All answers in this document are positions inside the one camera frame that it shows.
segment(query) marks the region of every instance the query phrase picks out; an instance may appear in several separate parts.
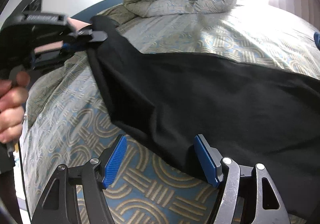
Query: screw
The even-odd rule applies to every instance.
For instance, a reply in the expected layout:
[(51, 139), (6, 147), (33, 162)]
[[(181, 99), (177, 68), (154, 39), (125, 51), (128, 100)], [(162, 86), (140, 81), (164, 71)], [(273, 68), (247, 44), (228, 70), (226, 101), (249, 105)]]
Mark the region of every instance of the screw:
[(90, 163), (91, 164), (97, 164), (99, 162), (99, 159), (98, 158), (92, 158), (91, 160), (90, 160)]
[(64, 164), (60, 164), (60, 165), (58, 166), (58, 170), (59, 170), (59, 171), (63, 171), (65, 168), (66, 168), (66, 166), (65, 166)]
[(222, 161), (223, 161), (225, 164), (230, 164), (230, 163), (232, 163), (232, 160), (231, 160), (229, 157), (223, 158)]
[(256, 167), (259, 169), (259, 170), (264, 170), (264, 165), (262, 163), (257, 163)]

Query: black cloth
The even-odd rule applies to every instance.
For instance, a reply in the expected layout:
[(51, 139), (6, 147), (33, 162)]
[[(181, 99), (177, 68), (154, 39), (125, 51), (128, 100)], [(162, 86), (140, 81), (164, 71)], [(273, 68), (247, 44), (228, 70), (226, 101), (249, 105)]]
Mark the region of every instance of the black cloth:
[(320, 81), (208, 53), (141, 54), (108, 18), (87, 51), (111, 121), (167, 163), (205, 179), (196, 134), (238, 164), (263, 163), (290, 213), (320, 196)]
[(319, 224), (320, 223), (320, 202), (318, 203), (316, 209), (311, 214), (310, 218), (305, 224)]

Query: finger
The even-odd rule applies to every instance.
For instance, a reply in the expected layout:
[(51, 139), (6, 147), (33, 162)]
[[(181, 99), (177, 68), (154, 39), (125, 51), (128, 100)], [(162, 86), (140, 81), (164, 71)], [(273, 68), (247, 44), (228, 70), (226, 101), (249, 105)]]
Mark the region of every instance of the finger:
[(0, 80), (0, 96), (3, 96), (5, 93), (7, 93), (12, 85), (11, 80)]
[(21, 106), (4, 110), (0, 114), (0, 133), (9, 127), (21, 124), (23, 116), (24, 111)]
[(22, 124), (9, 127), (8, 129), (6, 129), (0, 134), (0, 142), (7, 143), (7, 142), (14, 141), (16, 143), (18, 142), (21, 134), (22, 134)]
[(21, 106), (27, 99), (28, 90), (23, 87), (15, 87), (0, 98), (0, 112), (8, 108)]
[(17, 83), (19, 86), (26, 87), (30, 83), (30, 76), (25, 71), (20, 71), (16, 77)]

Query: bedspread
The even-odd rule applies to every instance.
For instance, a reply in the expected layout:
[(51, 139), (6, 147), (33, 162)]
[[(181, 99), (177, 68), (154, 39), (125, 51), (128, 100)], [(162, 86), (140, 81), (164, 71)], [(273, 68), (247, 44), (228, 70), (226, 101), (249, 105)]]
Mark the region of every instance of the bedspread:
[[(115, 14), (113, 10), (105, 13)], [(228, 13), (137, 17), (118, 30), (142, 53), (209, 52), (320, 77), (320, 53), (312, 39), (316, 29), (271, 6), (257, 8), (249, 2)], [(33, 214), (60, 163), (81, 165), (123, 132), (110, 122), (84, 52), (35, 83), (26, 114), (21, 149)], [(81, 186), (77, 192), (86, 224)], [(170, 167), (132, 138), (115, 182), (105, 191), (116, 223), (205, 223), (216, 195), (210, 185)]]

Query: blue fabric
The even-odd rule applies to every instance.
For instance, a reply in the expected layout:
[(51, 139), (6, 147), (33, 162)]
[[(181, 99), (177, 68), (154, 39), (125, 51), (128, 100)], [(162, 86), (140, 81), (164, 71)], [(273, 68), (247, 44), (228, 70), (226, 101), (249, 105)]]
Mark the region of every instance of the blue fabric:
[(320, 34), (318, 32), (315, 32), (313, 38), (315, 40), (317, 48), (320, 50)]

